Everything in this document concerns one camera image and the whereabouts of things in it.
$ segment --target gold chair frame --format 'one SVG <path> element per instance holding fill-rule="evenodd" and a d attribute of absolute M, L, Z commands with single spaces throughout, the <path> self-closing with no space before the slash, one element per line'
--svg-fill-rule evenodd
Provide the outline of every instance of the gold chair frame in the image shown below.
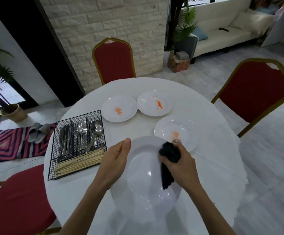
<path fill-rule="evenodd" d="M 103 81 L 100 68 L 99 68 L 98 65 L 97 65 L 97 61 L 96 61 L 96 58 L 95 58 L 94 53 L 95 53 L 95 50 L 96 50 L 98 47 L 100 47 L 102 44 L 106 43 L 106 42 L 109 41 L 109 40 L 117 41 L 117 42 L 121 42 L 121 43 L 125 43 L 126 45 L 128 45 L 128 47 L 129 47 L 129 49 L 130 49 L 130 54 L 131 54 L 131 63 L 132 63 L 132 69 L 133 69 L 133 77 L 136 77 L 135 68 L 134 68 L 134 61 L 133 61 L 133 52 L 132 52 L 132 48 L 131 48 L 130 44 L 129 44 L 127 41 L 124 41 L 124 40 L 122 40 L 122 39 L 117 39 L 117 38 L 109 37 L 109 38 L 103 39 L 100 43 L 98 43 L 97 45 L 95 45 L 94 48 L 93 48 L 93 50 L 92 50 L 92 58 L 93 58 L 95 67 L 96 67 L 96 69 L 97 69 L 98 75 L 100 76 L 102 85 L 105 85 L 105 83 L 104 83 L 104 81 Z"/>
<path fill-rule="evenodd" d="M 0 186 L 2 186 L 3 184 L 4 184 L 4 181 L 0 181 Z M 40 232 L 36 235 L 50 235 L 50 234 L 53 234 L 53 233 L 59 233 L 59 231 L 61 229 L 62 229 L 61 227 L 49 228 L 49 229 L 46 229 L 43 232 Z"/>
<path fill-rule="evenodd" d="M 212 99 L 212 103 L 214 104 L 215 101 L 219 98 L 219 95 L 222 93 L 222 91 L 226 88 L 226 86 L 228 85 L 228 83 L 231 81 L 231 79 L 233 78 L 233 76 L 235 75 L 235 73 L 237 72 L 237 70 L 239 69 L 239 67 L 246 62 L 264 62 L 264 63 L 273 63 L 275 64 L 279 70 L 281 70 L 281 72 L 284 75 L 284 65 L 282 63 L 280 63 L 279 61 L 275 60 L 275 59 L 260 59 L 260 58 L 250 58 L 250 59 L 245 59 L 243 60 L 241 63 L 238 64 L 238 66 L 234 69 L 234 71 L 232 72 L 232 74 L 230 75 L 229 79 L 226 81 L 226 83 L 223 85 L 222 89 L 220 89 L 220 91 L 217 93 L 217 95 Z M 262 118 L 264 118 L 266 115 L 268 115 L 269 113 L 271 113 L 273 110 L 275 110 L 276 108 L 278 108 L 279 106 L 281 106 L 284 103 L 284 97 L 281 98 L 280 100 L 278 100 L 275 104 L 271 105 L 270 107 L 268 107 L 264 112 L 262 112 L 257 118 L 255 118 L 252 122 L 250 122 L 239 134 L 238 137 L 241 138 L 244 134 L 246 134 L 247 131 L 249 131 L 251 128 L 253 128 L 254 125 L 256 125 Z"/>

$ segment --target striped rug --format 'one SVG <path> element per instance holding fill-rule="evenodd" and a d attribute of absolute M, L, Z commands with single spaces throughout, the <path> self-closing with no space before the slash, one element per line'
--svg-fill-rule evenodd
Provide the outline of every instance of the striped rug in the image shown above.
<path fill-rule="evenodd" d="M 0 162 L 20 158 L 44 156 L 55 124 L 50 124 L 50 132 L 43 142 L 27 142 L 30 127 L 0 130 Z"/>

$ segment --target white tablecloth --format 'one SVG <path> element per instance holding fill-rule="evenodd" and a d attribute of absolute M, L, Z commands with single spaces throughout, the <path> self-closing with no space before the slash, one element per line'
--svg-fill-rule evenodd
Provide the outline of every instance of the white tablecloth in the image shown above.
<path fill-rule="evenodd" d="M 197 164 L 200 181 L 211 200 L 232 226 L 240 199 L 248 183 L 239 154 L 239 138 L 216 107 L 196 91 L 173 81 L 158 78 L 132 78 L 110 82 L 79 100 L 63 116 L 71 118 L 100 110 L 103 102 L 115 95 L 129 95 L 137 99 L 149 90 L 159 90 L 174 100 L 168 115 L 182 115 L 199 122 L 201 138 L 191 152 Z M 139 110 L 130 120 L 111 123 L 103 119 L 107 148 L 124 140 L 154 135 L 156 123 L 163 117 L 149 117 Z M 98 166 L 48 181 L 53 136 L 45 155 L 44 179 L 47 198 L 63 226 L 86 189 L 93 181 Z M 115 208 L 110 191 L 101 201 L 89 233 L 94 234 L 208 234 L 205 225 L 188 194 L 182 190 L 175 208 L 161 221 L 139 224 L 125 219 Z"/>

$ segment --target white sofa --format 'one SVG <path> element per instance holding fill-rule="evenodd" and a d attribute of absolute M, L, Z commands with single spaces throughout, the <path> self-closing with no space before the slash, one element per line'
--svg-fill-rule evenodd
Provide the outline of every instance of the white sofa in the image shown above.
<path fill-rule="evenodd" d="M 195 21 L 197 21 L 197 25 L 208 35 L 208 39 L 197 42 L 194 39 L 195 36 L 191 35 L 188 39 L 174 44 L 175 48 L 177 47 L 178 51 L 186 51 L 192 59 L 208 52 L 231 47 L 262 36 L 271 22 L 265 24 L 260 33 L 230 27 L 241 12 L 268 16 L 267 14 L 250 10 L 250 3 L 251 0 L 227 0 L 196 6 Z M 219 30 L 219 28 L 225 28 L 229 32 Z"/>

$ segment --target black wire basket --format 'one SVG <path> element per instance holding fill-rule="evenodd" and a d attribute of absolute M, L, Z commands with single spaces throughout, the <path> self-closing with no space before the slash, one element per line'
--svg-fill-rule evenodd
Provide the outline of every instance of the black wire basket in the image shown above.
<path fill-rule="evenodd" d="M 77 117 L 74 118 L 70 118 L 70 119 L 66 119 L 66 120 L 62 120 L 59 122 L 56 122 L 55 124 L 55 130 L 54 130 L 54 138 L 53 138 L 53 147 L 52 147 L 52 153 L 51 153 L 51 159 L 50 159 L 50 169 L 48 171 L 48 180 L 57 180 L 59 178 L 68 176 L 70 174 L 76 173 L 78 171 L 87 169 L 89 167 L 80 169 L 80 170 L 76 170 L 72 173 L 69 174 L 65 174 L 62 176 L 56 176 L 55 174 L 55 168 L 57 166 L 57 163 L 59 162 L 63 162 L 66 161 L 68 159 L 80 156 L 82 154 L 84 154 L 86 152 L 86 149 L 81 149 L 78 146 L 78 141 L 77 138 L 75 138 L 74 136 L 74 132 L 77 131 L 77 127 L 78 124 L 80 124 L 82 121 L 86 121 L 87 122 L 87 126 L 89 126 L 91 120 L 100 120 L 102 122 L 103 125 L 103 121 L 102 121 L 102 115 L 101 115 L 101 111 L 97 110 L 88 114 L 84 114 L 84 115 L 79 115 Z M 70 139 L 70 152 L 69 154 L 63 155 L 63 156 L 59 156 L 59 134 L 60 131 L 62 129 L 62 127 L 64 127 L 65 125 L 70 124 L 71 127 L 71 139 Z M 90 141 L 91 141 L 91 136 L 90 136 L 91 132 L 88 130 L 87 131 L 87 142 L 86 145 L 89 145 Z M 106 142 L 105 142 L 105 135 L 104 135 L 104 126 L 103 126 L 103 134 L 101 136 L 99 136 L 97 138 L 97 146 L 92 146 L 90 151 L 93 150 L 97 150 L 103 148 L 104 151 L 107 151 L 107 147 L 106 147 Z"/>

